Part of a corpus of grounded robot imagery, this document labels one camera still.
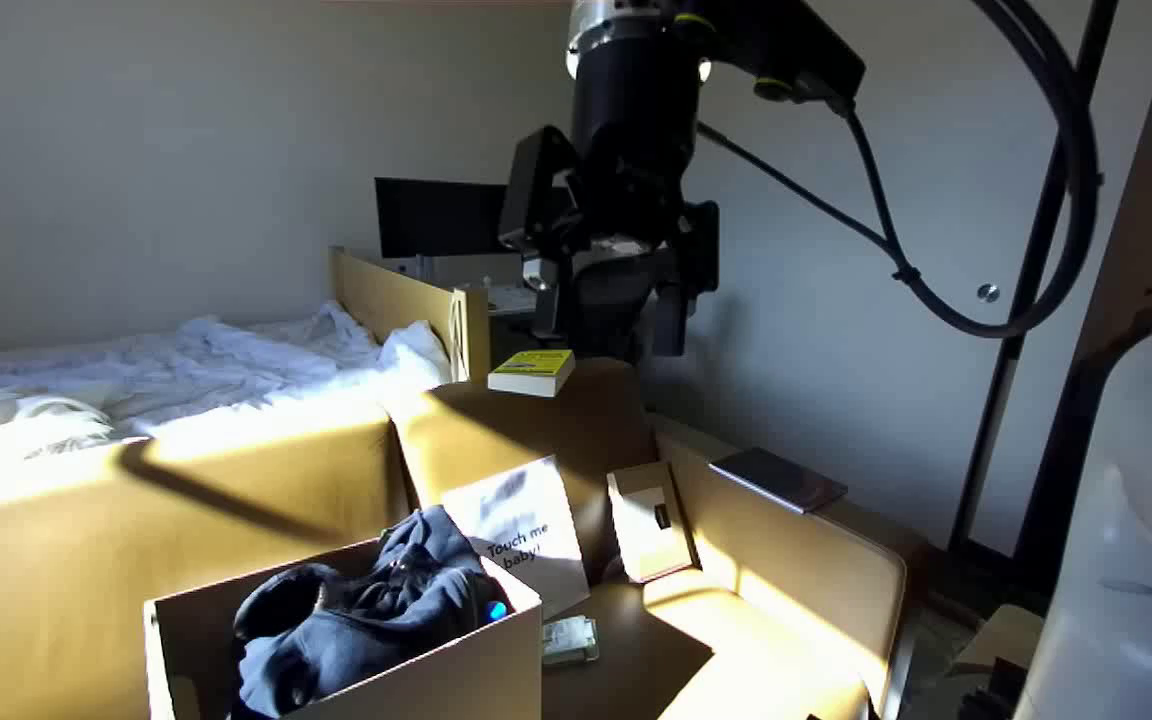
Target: white bedsheet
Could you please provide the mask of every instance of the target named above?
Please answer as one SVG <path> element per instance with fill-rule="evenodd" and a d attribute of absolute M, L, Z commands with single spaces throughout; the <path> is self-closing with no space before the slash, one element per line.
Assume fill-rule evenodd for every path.
<path fill-rule="evenodd" d="M 339 305 L 288 323 L 197 317 L 173 334 L 0 353 L 0 459 L 132 437 L 244 426 L 266 413 L 333 413 L 448 379 L 429 323 L 367 335 Z"/>

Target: bed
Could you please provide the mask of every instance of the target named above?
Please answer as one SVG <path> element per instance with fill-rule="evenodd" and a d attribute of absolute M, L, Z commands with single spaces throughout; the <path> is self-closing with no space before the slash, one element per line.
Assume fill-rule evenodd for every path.
<path fill-rule="evenodd" d="M 173 334 L 310 341 L 317 322 L 337 327 L 348 317 L 386 353 L 390 335 L 426 323 L 443 348 L 443 379 L 486 373 L 477 292 L 431 290 L 348 252 L 333 256 L 333 274 L 337 305 L 302 323 L 192 322 Z M 348 355 L 357 335 L 337 327 L 317 341 L 337 341 Z M 150 341 L 125 335 L 103 353 L 127 355 L 141 345 Z M 295 394 L 292 403 L 200 403 L 153 439 L 132 432 L 35 459 L 0 458 L 0 718 L 143 718 L 143 600 L 386 531 L 408 503 L 391 446 L 390 413 L 327 379 L 320 394 L 302 390 L 302 403 Z"/>
<path fill-rule="evenodd" d="M 348 252 L 333 256 L 333 285 L 337 301 L 279 323 L 192 317 L 102 345 L 0 353 L 0 466 L 295 426 L 480 373 L 480 292 Z"/>

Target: robotic arm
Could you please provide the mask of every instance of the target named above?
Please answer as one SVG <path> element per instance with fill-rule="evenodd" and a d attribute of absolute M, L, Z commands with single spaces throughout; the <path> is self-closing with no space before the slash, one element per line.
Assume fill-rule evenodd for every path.
<path fill-rule="evenodd" d="M 635 323 L 635 314 L 606 314 L 587 290 L 622 285 L 618 305 L 653 305 L 657 353 L 685 353 L 685 322 L 699 292 L 716 290 L 720 213 L 689 205 L 682 178 L 693 165 L 699 74 L 709 62 L 755 75 L 765 99 L 826 99 L 836 107 L 867 161 L 885 234 L 848 221 L 896 262 L 896 282 L 930 301 L 935 317 L 977 335 L 1011 335 L 1049 317 L 1078 282 L 1098 217 L 1098 143 L 1088 104 L 1078 92 L 1067 55 L 1023 0 L 979 0 L 1049 92 L 1065 161 L 1071 165 L 1078 262 L 1057 269 L 1054 292 L 1028 323 L 977 323 L 942 305 L 906 262 L 885 189 L 858 119 L 863 62 L 804 0 L 578 0 L 570 62 L 578 75 L 572 140 L 539 127 L 516 143 L 499 246 L 534 252 L 525 265 L 539 292 L 536 334 L 582 345 L 606 323 Z M 618 274 L 587 274 L 585 262 L 618 248 Z"/>

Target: wooden bed frame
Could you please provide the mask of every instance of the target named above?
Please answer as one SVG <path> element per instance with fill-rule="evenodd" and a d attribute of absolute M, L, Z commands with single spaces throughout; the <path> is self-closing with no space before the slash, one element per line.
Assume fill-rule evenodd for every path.
<path fill-rule="evenodd" d="M 486 292 L 348 252 L 333 282 L 375 335 L 429 322 L 456 390 L 486 375 Z M 391 439 L 390 413 L 360 403 L 6 466 L 0 718 L 143 718 L 143 600 L 386 531 L 406 503 Z"/>
<path fill-rule="evenodd" d="M 435 290 L 344 248 L 333 256 L 333 285 L 339 310 L 375 335 L 429 322 L 448 348 L 454 383 L 489 375 L 493 323 L 480 290 Z"/>

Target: white paper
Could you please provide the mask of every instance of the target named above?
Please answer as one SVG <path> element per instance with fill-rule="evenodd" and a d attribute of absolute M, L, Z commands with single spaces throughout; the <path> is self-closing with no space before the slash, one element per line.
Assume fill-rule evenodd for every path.
<path fill-rule="evenodd" d="M 493 555 L 546 600 L 546 617 L 587 597 L 566 476 L 552 458 L 443 498 L 480 555 Z"/>

